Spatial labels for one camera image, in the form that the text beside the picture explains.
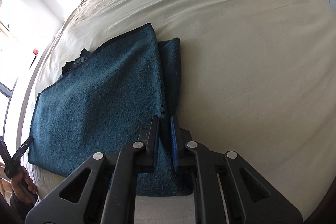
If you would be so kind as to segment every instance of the human hand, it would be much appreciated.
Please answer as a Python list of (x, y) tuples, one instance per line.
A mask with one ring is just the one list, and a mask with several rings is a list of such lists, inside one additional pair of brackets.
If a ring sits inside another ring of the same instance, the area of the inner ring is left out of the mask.
[(28, 185), (28, 190), (33, 192), (34, 194), (37, 192), (36, 185), (33, 183), (33, 180), (30, 178), (27, 169), (21, 166), (21, 172), (17, 173), (14, 177), (12, 177), (10, 183), (13, 187), (14, 193), (19, 201), (23, 202), (24, 204), (29, 205), (31, 200), (28, 196), (23, 192), (21, 187), (19, 186), (19, 182), (24, 179)]

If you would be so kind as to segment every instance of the person's arm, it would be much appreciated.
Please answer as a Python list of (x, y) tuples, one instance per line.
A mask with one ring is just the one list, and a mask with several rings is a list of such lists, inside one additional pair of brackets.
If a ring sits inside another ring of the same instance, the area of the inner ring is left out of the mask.
[(16, 174), (11, 179), (11, 185), (13, 187), (12, 194), (10, 196), (10, 206), (14, 212), (23, 220), (26, 220), (28, 212), (34, 207), (34, 204), (30, 199), (25, 195), (25, 193), (19, 187), (19, 182), (24, 179), (28, 184), (28, 190), (34, 194), (37, 192), (36, 185), (33, 183), (33, 180), (30, 178), (26, 168), (22, 166), (22, 171)]

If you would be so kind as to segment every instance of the folded blanket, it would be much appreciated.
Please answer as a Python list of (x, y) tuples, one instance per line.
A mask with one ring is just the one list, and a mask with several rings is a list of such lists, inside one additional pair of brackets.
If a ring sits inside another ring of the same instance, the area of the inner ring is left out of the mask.
[(139, 174), (137, 194), (187, 195), (191, 179), (173, 172), (168, 119), (180, 90), (179, 39), (157, 42), (148, 23), (68, 62), (36, 102), (28, 160), (68, 176), (95, 152), (119, 152), (160, 117), (157, 170)]

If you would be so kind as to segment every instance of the round metal rivet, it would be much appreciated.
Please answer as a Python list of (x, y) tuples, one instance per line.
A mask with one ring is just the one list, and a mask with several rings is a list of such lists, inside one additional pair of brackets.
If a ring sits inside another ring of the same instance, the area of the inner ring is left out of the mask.
[(189, 148), (196, 148), (197, 147), (197, 142), (191, 141), (187, 143), (187, 147)]
[(238, 154), (234, 151), (229, 151), (226, 155), (229, 159), (235, 159), (238, 157)]
[(104, 154), (102, 152), (96, 152), (92, 156), (95, 160), (101, 160), (104, 157)]
[(135, 143), (133, 144), (133, 147), (134, 147), (134, 148), (142, 148), (142, 147), (143, 147), (143, 143), (142, 143), (142, 142), (135, 142)]

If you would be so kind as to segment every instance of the fitted sheet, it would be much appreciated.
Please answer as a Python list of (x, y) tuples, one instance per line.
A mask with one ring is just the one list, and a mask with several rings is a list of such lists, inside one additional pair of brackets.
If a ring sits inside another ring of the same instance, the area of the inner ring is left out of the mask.
[[(237, 151), (306, 219), (336, 175), (336, 13), (323, 0), (85, 0), (46, 52), (22, 139), (65, 62), (147, 22), (181, 40), (180, 126)], [(41, 197), (63, 180), (25, 163)], [(192, 196), (136, 207), (136, 223), (194, 223)]]

